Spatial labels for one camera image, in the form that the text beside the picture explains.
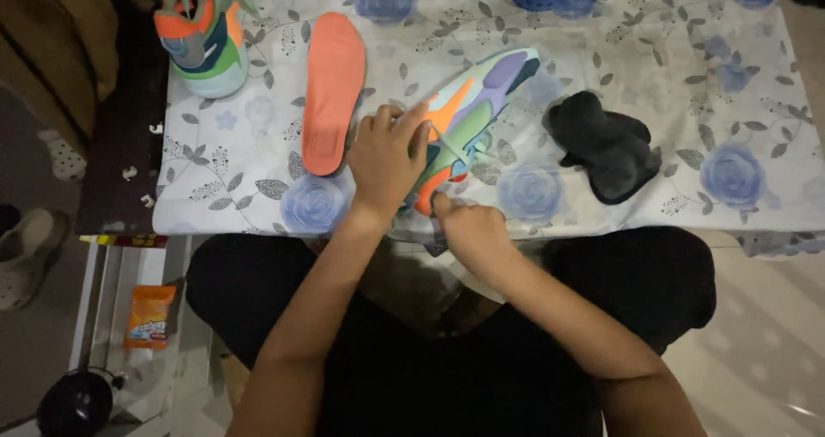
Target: white tablecloth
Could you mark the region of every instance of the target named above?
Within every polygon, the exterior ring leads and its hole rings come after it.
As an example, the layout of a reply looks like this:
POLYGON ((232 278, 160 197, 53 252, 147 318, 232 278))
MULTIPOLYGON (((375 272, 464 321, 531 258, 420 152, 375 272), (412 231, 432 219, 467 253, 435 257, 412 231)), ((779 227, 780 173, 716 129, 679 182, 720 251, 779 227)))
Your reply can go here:
MULTIPOLYGON (((358 119, 428 98, 501 49, 540 52, 539 72, 489 128, 490 156, 445 187, 504 210, 514 239, 648 225, 825 229, 825 165, 776 0, 609 0, 563 11, 576 19, 504 0, 258 2, 241 91, 203 100, 170 73, 159 233, 332 229, 354 189, 349 171, 314 177, 298 153, 309 40, 327 11, 344 13, 366 47, 358 119), (661 151, 662 173, 621 205, 596 200, 583 171, 559 168, 564 153, 541 126, 548 104, 585 89, 647 124, 661 151)), ((432 241, 434 226, 406 211, 389 234, 432 241)))

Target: snack bag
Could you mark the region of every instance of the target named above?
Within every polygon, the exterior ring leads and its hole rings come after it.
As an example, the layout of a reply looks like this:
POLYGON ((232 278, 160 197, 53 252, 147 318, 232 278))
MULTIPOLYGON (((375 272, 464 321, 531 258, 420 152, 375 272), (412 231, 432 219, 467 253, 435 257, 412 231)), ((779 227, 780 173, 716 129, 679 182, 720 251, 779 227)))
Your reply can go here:
POLYGON ((166 348, 166 321, 175 286, 138 286, 132 290, 132 312, 123 347, 166 348))

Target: sneaker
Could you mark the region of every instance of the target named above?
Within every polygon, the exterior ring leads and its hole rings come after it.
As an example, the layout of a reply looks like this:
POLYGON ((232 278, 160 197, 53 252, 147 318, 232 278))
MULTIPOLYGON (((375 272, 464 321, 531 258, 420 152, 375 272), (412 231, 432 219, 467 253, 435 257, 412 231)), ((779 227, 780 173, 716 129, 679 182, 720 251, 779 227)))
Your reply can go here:
POLYGON ((68 229, 64 213, 40 209, 0 237, 0 311, 22 308, 35 296, 68 229))
POLYGON ((252 0, 163 0, 154 13, 171 67, 192 94, 221 98, 241 89, 249 59, 242 20, 256 13, 252 0))
POLYGON ((526 47, 499 52, 472 66, 447 84, 430 101, 425 119, 432 120, 427 146, 427 168, 405 203, 425 217, 432 213, 431 197, 445 181, 463 181, 476 154, 486 150, 481 142, 509 95, 535 75, 538 52, 526 47))

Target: black pants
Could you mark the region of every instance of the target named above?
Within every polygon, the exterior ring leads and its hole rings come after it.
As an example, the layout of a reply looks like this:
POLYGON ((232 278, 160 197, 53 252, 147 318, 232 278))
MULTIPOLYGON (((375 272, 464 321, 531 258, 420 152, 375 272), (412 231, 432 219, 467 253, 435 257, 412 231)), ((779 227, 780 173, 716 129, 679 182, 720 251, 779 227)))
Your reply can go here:
MULTIPOLYGON (((192 258, 186 299, 252 368, 264 339, 313 263, 315 255, 297 239, 217 235, 192 258)), ((542 263, 659 354, 687 330, 703 327, 714 313, 710 250, 698 237, 679 228, 648 227, 552 241, 542 252, 542 263)), ((372 378, 376 371, 392 369, 393 377, 402 381, 407 376, 420 377, 416 373, 423 364, 444 365, 466 358, 472 358, 473 365, 482 364, 485 375, 507 378, 508 383, 546 384, 563 391, 560 406, 576 402, 572 395, 589 383, 550 335, 509 304, 466 336, 427 341, 356 293, 327 358, 325 403, 328 397, 337 397, 335 387, 329 386, 337 378, 364 377, 360 373, 372 378)), ((460 383, 453 391, 468 388, 472 388, 469 383, 460 383)), ((581 402, 589 401, 587 395, 583 392, 581 402)), ((340 399, 351 400, 351 395, 344 393, 340 399)), ((506 403, 499 404, 491 412, 506 407, 506 403)), ((524 405, 519 405, 517 412, 523 410, 524 405)), ((439 431, 448 433, 444 427, 439 431)), ((472 433, 466 428, 455 431, 472 433)), ((486 431, 492 432, 486 428, 480 433, 486 431)), ((572 427, 568 431, 576 432, 572 427)))

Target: floor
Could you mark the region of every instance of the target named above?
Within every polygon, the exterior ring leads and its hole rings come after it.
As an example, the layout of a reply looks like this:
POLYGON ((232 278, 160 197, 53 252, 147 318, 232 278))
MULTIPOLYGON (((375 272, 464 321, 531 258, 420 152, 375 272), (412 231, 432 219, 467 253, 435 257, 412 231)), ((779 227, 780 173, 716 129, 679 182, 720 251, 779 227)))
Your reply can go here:
MULTIPOLYGON (((0 118, 0 202, 23 213, 46 207, 73 218, 80 183, 53 175, 46 144, 36 134, 45 128, 5 89, 0 89, 0 118)), ((87 250, 88 244, 70 235, 38 296, 19 311, 0 312, 0 430, 33 415, 46 390, 66 372, 87 250)))
MULTIPOLYGON (((782 9, 820 138, 825 139, 825 10, 787 0, 782 0, 782 9)), ((718 307, 707 327, 679 339, 664 359, 708 434, 824 435, 825 254, 800 254, 786 261, 748 259, 731 236, 694 232, 714 255, 718 307)), ((404 243, 388 251, 404 265, 421 266, 428 278, 441 280, 445 289, 432 297, 439 306, 436 311, 461 283, 498 297, 449 252, 433 258, 423 246, 404 243)), ((187 415, 178 429, 180 435, 221 435, 231 416, 223 394, 187 415)))

